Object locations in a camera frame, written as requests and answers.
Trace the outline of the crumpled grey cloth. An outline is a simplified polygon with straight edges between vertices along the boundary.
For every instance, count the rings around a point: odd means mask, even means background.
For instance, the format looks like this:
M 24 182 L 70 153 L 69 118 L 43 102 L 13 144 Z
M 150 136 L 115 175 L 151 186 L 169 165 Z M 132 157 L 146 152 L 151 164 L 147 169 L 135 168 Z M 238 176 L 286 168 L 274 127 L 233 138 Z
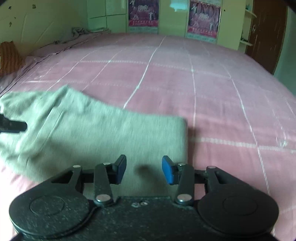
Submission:
M 68 41 L 75 40 L 82 35 L 90 35 L 90 34 L 100 34 L 100 33 L 110 33 L 111 30 L 109 28 L 98 28 L 94 30 L 89 30 L 83 27 L 72 27 L 71 30 L 67 30 L 62 33 L 61 36 L 53 41 L 53 44 L 64 44 Z

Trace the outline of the orange striped pillow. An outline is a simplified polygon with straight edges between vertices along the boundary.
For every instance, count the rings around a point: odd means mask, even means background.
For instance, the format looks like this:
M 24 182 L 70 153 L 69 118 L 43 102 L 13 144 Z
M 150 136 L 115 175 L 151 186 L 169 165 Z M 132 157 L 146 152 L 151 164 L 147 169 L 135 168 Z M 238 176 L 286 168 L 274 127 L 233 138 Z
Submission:
M 20 55 L 13 41 L 1 43 L 1 77 L 18 71 L 24 65 L 24 60 Z

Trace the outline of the grey-green knit pants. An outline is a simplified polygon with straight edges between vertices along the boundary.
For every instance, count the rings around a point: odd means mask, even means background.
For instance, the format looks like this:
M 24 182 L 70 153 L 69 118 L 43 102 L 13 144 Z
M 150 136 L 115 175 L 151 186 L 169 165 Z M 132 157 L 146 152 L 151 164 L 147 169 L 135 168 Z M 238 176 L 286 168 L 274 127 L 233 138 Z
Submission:
M 93 169 L 125 155 L 127 167 L 113 189 L 115 196 L 172 195 L 162 157 L 187 161 L 183 118 L 116 108 L 69 86 L 53 92 L 6 93 L 1 113 L 28 125 L 25 132 L 1 134 L 1 160 L 35 182 L 74 165 Z

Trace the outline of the pale green wardrobe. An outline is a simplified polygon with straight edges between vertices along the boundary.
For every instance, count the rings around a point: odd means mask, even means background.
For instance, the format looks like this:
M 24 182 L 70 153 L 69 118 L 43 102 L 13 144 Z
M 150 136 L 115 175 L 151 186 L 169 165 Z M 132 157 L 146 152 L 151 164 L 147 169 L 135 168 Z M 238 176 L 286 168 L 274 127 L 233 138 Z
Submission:
M 87 1 L 88 28 L 94 30 L 105 27 L 113 33 L 151 33 L 186 37 L 190 1 L 159 1 L 157 28 L 130 27 L 127 3 L 128 1 Z M 222 1 L 216 44 L 238 50 L 245 7 L 245 1 Z

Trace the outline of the right purple wall poster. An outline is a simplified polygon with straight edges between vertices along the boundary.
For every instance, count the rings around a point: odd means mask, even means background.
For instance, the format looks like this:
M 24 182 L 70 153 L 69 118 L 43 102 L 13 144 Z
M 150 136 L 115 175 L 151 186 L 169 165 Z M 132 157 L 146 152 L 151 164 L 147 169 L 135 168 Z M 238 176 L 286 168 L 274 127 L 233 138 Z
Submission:
M 190 1 L 187 38 L 216 44 L 222 1 Z

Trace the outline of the left purple wall poster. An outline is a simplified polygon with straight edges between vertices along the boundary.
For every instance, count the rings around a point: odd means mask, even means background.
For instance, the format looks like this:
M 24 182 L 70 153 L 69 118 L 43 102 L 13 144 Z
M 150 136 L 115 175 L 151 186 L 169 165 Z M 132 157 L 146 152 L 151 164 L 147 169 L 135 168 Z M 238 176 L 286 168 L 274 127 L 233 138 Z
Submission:
M 158 0 L 128 0 L 127 6 L 130 27 L 158 27 Z

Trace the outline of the dark brown wooden door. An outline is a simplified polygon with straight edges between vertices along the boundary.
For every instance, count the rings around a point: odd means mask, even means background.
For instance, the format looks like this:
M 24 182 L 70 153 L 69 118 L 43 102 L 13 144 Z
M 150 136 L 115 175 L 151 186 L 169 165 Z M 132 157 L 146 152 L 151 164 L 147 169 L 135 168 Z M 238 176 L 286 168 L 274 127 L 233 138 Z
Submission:
M 249 33 L 252 46 L 246 48 L 246 54 L 273 74 L 285 37 L 287 4 L 276 0 L 254 1 L 252 12 L 256 15 Z

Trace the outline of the purple wall poster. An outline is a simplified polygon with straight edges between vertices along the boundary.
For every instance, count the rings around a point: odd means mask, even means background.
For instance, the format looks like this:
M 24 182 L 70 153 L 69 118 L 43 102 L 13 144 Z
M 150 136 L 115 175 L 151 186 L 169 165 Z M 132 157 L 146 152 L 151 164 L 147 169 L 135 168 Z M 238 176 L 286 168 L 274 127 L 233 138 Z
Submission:
M 222 1 L 190 1 L 187 38 L 216 44 Z
M 127 6 L 130 27 L 158 27 L 158 0 L 128 0 Z

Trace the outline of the corner wall shelf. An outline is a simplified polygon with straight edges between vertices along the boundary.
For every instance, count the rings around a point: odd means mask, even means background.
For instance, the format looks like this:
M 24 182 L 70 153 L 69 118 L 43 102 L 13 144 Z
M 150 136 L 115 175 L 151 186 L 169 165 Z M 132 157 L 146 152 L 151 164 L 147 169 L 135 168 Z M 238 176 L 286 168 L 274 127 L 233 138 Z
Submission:
M 243 29 L 240 39 L 240 44 L 244 44 L 246 46 L 253 46 L 252 43 L 249 41 L 250 33 L 252 32 L 251 24 L 253 19 L 257 18 L 257 15 L 253 13 L 252 11 L 245 9 L 245 15 L 244 15 L 244 22 L 243 22 Z

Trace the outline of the pink checked bed sheet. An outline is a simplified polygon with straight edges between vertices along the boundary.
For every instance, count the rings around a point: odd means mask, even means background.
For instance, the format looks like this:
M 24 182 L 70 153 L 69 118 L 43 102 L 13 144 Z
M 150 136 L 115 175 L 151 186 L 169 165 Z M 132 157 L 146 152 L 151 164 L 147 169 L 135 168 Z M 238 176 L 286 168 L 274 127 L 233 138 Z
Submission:
M 33 52 L 1 78 L 1 94 L 66 84 L 120 108 L 185 118 L 189 162 L 267 192 L 280 208 L 275 236 L 295 239 L 295 97 L 254 60 L 181 37 L 96 33 Z

